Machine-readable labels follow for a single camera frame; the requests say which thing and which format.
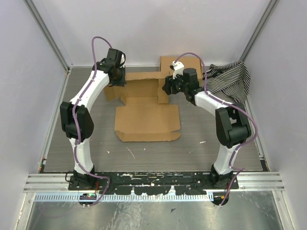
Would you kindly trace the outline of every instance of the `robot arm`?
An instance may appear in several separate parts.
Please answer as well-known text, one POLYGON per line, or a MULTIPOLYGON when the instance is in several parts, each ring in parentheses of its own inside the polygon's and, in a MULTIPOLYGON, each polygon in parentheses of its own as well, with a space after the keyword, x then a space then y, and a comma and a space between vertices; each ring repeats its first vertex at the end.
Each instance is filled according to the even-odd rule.
MULTIPOLYGON (((62 102, 60 105, 62 130, 69 138, 73 150, 76 147, 76 157, 82 167, 92 174, 94 174, 94 165, 90 153, 90 136, 94 130, 94 123, 90 116, 90 111, 98 95, 106 86, 124 86, 125 59, 126 57, 124 53, 110 48, 107 57, 102 59, 100 62, 97 62, 96 74, 93 67, 89 79, 77 95, 72 98, 70 102, 62 102), (77 145, 76 140, 78 139, 78 130, 72 115, 73 107, 75 105, 81 133, 81 142, 77 145)), ((91 187, 95 184, 95 178, 87 175, 75 161, 72 182, 75 182, 77 185, 84 184, 91 187)))
MULTIPOLYGON (((163 90, 168 95, 183 92, 189 102, 215 116, 216 135, 221 145, 212 165, 210 178, 215 186, 224 187, 224 184, 232 179, 232 165, 239 150, 238 146, 251 135, 248 118, 238 110, 214 100, 213 98, 217 97, 210 92, 205 93, 203 87, 199 86, 195 69, 184 69, 181 62, 172 63, 170 68, 174 73, 166 77, 163 90)), ((242 103, 234 105, 244 110, 242 103)))

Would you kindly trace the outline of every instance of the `flattened cardboard box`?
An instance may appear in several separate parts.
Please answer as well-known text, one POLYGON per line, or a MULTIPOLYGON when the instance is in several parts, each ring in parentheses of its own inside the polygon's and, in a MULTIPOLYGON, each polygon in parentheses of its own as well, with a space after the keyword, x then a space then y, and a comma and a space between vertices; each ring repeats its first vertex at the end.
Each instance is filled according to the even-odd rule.
MULTIPOLYGON (((161 57, 159 72, 126 73, 125 87, 105 87, 108 101, 120 98, 125 106, 116 108, 114 130, 121 141, 172 141, 180 137, 179 109, 168 104, 162 90, 170 64, 176 57, 161 57)), ((197 58, 182 57, 185 68, 195 68, 201 78, 197 58)))

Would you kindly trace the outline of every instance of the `metal floor panel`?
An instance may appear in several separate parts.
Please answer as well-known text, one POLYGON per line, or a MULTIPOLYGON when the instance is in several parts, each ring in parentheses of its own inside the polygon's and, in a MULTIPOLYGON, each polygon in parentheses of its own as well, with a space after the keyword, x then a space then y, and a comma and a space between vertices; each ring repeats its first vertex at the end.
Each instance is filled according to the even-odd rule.
MULTIPOLYGON (((69 101, 90 76, 89 68, 73 68, 64 100, 69 101)), ((217 94, 229 100, 221 93, 217 94)), ((114 131, 115 108, 120 100, 107 102, 102 92, 91 109, 94 132, 91 155, 96 171, 209 171, 219 150, 215 118, 186 101, 184 94, 170 96, 179 105, 181 137, 172 142, 121 142, 114 131)), ((45 165, 46 172, 64 172, 74 167, 72 148, 58 118, 45 165)), ((262 170, 255 144, 244 146, 235 167, 262 170)))
POLYGON ((210 201, 34 202, 27 230, 279 230, 272 192, 231 192, 219 208, 210 201))

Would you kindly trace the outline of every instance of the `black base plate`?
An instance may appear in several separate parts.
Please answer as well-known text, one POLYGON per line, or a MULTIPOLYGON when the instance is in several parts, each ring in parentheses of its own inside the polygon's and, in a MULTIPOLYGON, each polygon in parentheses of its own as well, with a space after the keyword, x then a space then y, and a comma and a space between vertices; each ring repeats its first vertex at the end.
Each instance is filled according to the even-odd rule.
MULTIPOLYGON (((206 190, 217 189, 209 180, 208 172, 98 172, 96 175, 110 178, 110 186, 107 195, 130 195, 132 188, 134 193, 142 195, 168 194, 171 186, 174 186, 176 195, 206 195, 206 190)), ((99 191, 105 188, 106 179, 98 179, 99 191)), ((232 189, 238 189, 237 181, 232 184, 232 189)), ((88 190, 69 185, 70 191, 88 190)))

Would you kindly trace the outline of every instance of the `black and white striped fabric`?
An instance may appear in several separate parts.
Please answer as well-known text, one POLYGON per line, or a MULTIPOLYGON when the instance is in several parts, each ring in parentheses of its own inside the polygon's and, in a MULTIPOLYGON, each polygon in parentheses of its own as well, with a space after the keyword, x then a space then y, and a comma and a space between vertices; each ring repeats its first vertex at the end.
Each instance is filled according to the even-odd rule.
POLYGON ((250 75, 243 62, 236 61, 221 67, 210 65, 207 76, 214 78, 207 84, 207 90, 211 93, 222 92, 235 102, 243 103, 246 100, 250 75))

